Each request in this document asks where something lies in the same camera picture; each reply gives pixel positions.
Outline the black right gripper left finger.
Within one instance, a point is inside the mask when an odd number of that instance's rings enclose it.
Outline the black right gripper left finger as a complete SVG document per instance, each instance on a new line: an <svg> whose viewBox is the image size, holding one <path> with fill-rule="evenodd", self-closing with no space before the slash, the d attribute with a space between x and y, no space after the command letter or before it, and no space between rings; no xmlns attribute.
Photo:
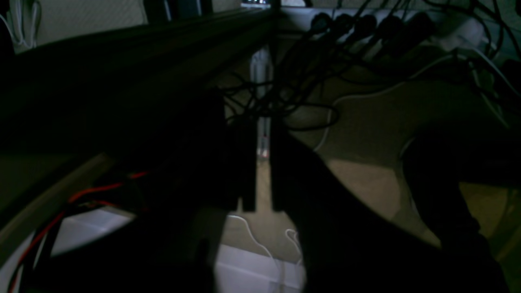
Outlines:
<svg viewBox="0 0 521 293"><path fill-rule="evenodd" d="M73 205L132 212L136 218L105 237L51 258L39 269L41 293L210 293L223 213L240 188L254 191L255 97L211 95L188 107L162 134L125 162L129 179L85 190Z"/></svg>

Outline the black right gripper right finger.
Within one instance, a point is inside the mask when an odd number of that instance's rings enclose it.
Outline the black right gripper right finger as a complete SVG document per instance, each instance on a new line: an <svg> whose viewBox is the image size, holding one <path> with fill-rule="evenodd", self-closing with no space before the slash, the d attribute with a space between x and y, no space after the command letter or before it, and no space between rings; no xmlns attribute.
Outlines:
<svg viewBox="0 0 521 293"><path fill-rule="evenodd" d="M423 133L401 154L412 201L438 249L363 204L281 120L271 135L272 194L297 228L305 293L509 292L461 193L448 138Z"/></svg>

